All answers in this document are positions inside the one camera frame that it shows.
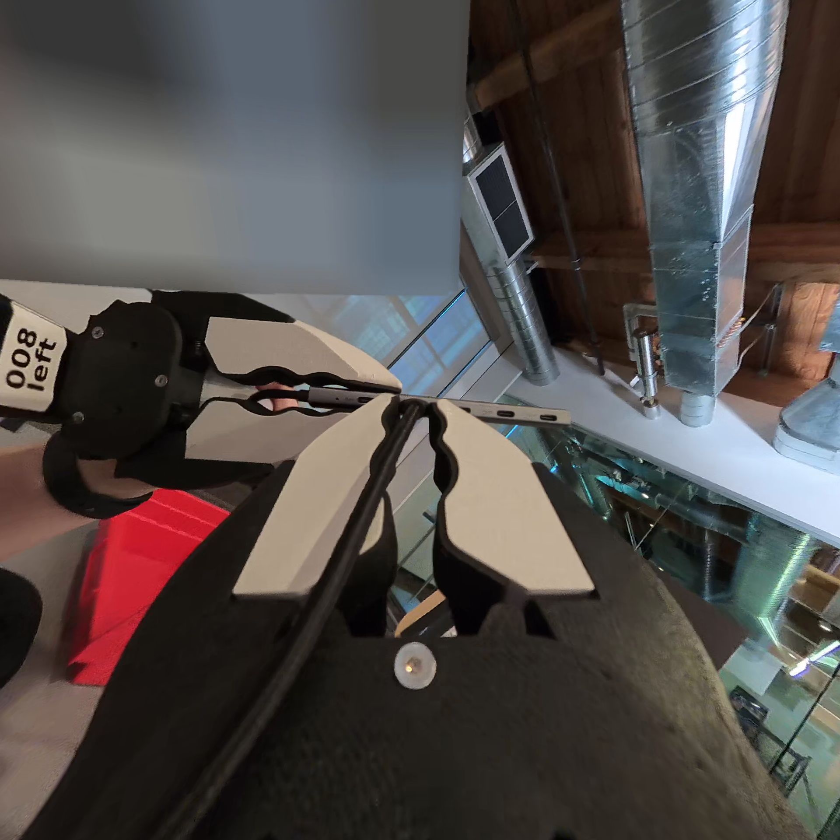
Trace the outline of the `tapered rectangular metal air duct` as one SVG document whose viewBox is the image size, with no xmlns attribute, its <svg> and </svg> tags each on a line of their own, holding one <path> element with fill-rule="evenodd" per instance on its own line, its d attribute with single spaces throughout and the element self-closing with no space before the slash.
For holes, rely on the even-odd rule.
<svg viewBox="0 0 840 840">
<path fill-rule="evenodd" d="M 753 204 L 786 1 L 621 2 L 665 382 L 708 425 L 739 369 Z"/>
</svg>

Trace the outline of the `dark vent grille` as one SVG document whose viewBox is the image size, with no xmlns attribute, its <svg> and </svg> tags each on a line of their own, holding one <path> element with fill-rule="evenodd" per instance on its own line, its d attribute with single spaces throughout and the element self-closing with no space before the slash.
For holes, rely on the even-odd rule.
<svg viewBox="0 0 840 840">
<path fill-rule="evenodd" d="M 461 221 L 481 264 L 516 262 L 534 235 L 505 144 L 467 164 L 462 184 Z"/>
</svg>

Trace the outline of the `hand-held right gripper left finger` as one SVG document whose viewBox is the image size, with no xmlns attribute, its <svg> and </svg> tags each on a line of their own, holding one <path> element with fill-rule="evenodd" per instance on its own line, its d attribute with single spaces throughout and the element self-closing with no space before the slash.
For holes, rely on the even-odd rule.
<svg viewBox="0 0 840 840">
<path fill-rule="evenodd" d="M 234 588 L 237 598 L 308 595 L 326 569 L 371 477 L 398 398 L 378 395 L 331 426 L 297 458 Z"/>
</svg>

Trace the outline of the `person's left hand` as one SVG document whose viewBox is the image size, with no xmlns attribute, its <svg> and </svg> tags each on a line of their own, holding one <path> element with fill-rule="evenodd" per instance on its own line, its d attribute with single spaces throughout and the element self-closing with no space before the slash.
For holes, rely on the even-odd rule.
<svg viewBox="0 0 840 840">
<path fill-rule="evenodd" d="M 43 477 L 46 444 L 5 448 L 1 455 L 1 561 L 75 531 L 90 518 L 69 511 L 51 496 Z M 113 460 L 78 462 L 80 481 L 95 495 L 136 501 L 153 486 L 114 474 Z"/>
</svg>

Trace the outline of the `grey usb hub with cable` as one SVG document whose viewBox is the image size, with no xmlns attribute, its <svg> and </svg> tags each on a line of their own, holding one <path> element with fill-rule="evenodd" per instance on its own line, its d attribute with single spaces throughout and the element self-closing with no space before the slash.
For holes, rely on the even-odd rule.
<svg viewBox="0 0 840 840">
<path fill-rule="evenodd" d="M 401 403 L 415 402 L 425 407 L 441 407 L 444 403 L 449 403 L 487 424 L 529 427 L 562 427 L 572 424 L 571 414 L 556 408 L 447 400 L 442 397 L 354 391 L 335 387 L 310 386 L 297 391 L 297 399 L 313 408 L 343 412 L 352 412 L 363 404 L 372 402 L 377 396 L 395 396 Z"/>
</svg>

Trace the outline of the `thin black ceiling pipe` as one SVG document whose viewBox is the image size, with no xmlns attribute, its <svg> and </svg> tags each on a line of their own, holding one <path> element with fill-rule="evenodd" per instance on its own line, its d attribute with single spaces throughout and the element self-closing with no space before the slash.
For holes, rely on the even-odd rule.
<svg viewBox="0 0 840 840">
<path fill-rule="evenodd" d="M 560 177 L 560 170 L 554 154 L 553 143 L 550 137 L 549 126 L 545 118 L 543 103 L 539 93 L 538 82 L 535 75 L 535 70 L 532 63 L 529 44 L 526 40 L 526 32 L 522 21 L 519 5 L 517 1 L 507 1 L 508 13 L 511 21 L 514 39 L 517 45 L 517 51 L 521 58 L 524 74 L 527 80 L 528 93 L 531 100 L 532 119 L 534 121 L 535 130 L 539 137 L 542 148 L 545 164 L 548 169 L 549 182 L 553 194 L 553 200 L 556 204 L 561 231 L 565 244 L 568 248 L 569 261 L 571 271 L 574 277 L 574 284 L 577 290 L 577 296 L 581 305 L 583 314 L 584 326 L 589 340 L 590 348 L 593 352 L 596 369 L 598 375 L 606 376 L 606 365 L 602 351 L 602 341 L 599 333 L 595 329 L 591 302 L 585 285 L 584 272 L 582 269 L 581 257 L 579 249 L 574 238 L 574 232 L 571 225 L 571 216 L 569 206 L 564 192 L 564 184 Z"/>
</svg>

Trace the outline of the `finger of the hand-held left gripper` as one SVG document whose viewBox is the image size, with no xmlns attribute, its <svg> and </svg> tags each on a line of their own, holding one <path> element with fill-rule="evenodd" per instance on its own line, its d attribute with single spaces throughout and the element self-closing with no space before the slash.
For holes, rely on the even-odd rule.
<svg viewBox="0 0 840 840">
<path fill-rule="evenodd" d="M 368 461 L 366 403 L 362 396 L 326 412 L 297 407 L 265 413 L 260 403 L 212 400 L 186 432 L 185 457 L 274 466 L 301 459 L 306 469 L 320 469 L 348 456 L 351 468 L 359 469 Z"/>
<path fill-rule="evenodd" d="M 239 385 L 340 385 L 400 393 L 401 382 L 377 359 L 301 321 L 210 318 L 204 347 L 215 371 Z"/>
</svg>

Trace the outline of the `red plastic bin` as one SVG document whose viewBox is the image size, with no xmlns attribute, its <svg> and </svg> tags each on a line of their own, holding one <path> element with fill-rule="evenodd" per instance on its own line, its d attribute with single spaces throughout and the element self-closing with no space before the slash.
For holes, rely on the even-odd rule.
<svg viewBox="0 0 840 840">
<path fill-rule="evenodd" d="M 100 521 L 70 614 L 66 676 L 105 686 L 151 604 L 228 510 L 180 490 Z"/>
</svg>

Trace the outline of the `metal duct actuator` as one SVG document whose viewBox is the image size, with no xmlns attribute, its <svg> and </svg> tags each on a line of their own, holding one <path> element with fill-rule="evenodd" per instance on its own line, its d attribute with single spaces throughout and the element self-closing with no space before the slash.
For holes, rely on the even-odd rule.
<svg viewBox="0 0 840 840">
<path fill-rule="evenodd" d="M 629 386 L 637 395 L 646 419 L 658 419 L 658 314 L 653 304 L 628 302 L 623 306 L 626 346 L 636 365 L 635 377 Z"/>
</svg>

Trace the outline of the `black clothing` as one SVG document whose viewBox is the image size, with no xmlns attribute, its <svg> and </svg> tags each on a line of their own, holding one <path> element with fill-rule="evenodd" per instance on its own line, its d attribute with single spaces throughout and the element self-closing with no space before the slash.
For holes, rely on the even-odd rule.
<svg viewBox="0 0 840 840">
<path fill-rule="evenodd" d="M 1 688 L 24 665 L 42 613 L 43 602 L 32 582 L 1 568 Z"/>
</svg>

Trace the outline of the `round spiral metal duct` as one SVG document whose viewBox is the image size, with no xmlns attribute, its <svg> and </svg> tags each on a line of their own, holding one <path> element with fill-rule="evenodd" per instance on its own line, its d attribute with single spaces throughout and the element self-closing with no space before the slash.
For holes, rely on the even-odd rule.
<svg viewBox="0 0 840 840">
<path fill-rule="evenodd" d="M 481 139 L 468 103 L 465 104 L 463 141 L 462 181 L 466 165 L 479 159 L 486 150 L 498 144 L 489 145 Z M 476 254 L 465 227 L 464 230 Z M 502 267 L 485 267 L 477 254 L 476 257 L 492 300 L 504 322 L 503 333 L 509 336 L 520 355 L 523 377 L 533 385 L 549 385 L 558 378 L 560 372 L 529 278 L 524 260 L 525 252 L 516 262 Z"/>
</svg>

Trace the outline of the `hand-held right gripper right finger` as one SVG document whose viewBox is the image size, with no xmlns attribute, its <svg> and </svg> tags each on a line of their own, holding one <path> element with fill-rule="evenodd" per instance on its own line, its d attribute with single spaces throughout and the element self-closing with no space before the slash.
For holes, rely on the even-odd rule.
<svg viewBox="0 0 840 840">
<path fill-rule="evenodd" d="M 429 411 L 440 489 L 434 578 L 451 603 L 587 597 L 595 584 L 536 465 L 453 402 Z"/>
</svg>

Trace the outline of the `black usb cable orange plugs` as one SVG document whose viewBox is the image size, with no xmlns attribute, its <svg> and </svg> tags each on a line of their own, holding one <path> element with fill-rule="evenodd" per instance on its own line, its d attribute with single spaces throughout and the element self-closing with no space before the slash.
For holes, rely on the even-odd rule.
<svg viewBox="0 0 840 840">
<path fill-rule="evenodd" d="M 287 649 L 213 760 L 177 807 L 161 820 L 151 838 L 188 838 L 276 715 L 308 662 L 340 598 L 379 503 L 394 477 L 398 457 L 424 411 L 424 405 L 416 399 L 406 401 L 404 407 L 397 407 L 394 428 L 386 432 L 380 448 L 374 453 L 376 463 L 370 478 L 362 486 L 324 570 L 312 587 L 300 618 L 291 629 Z"/>
</svg>

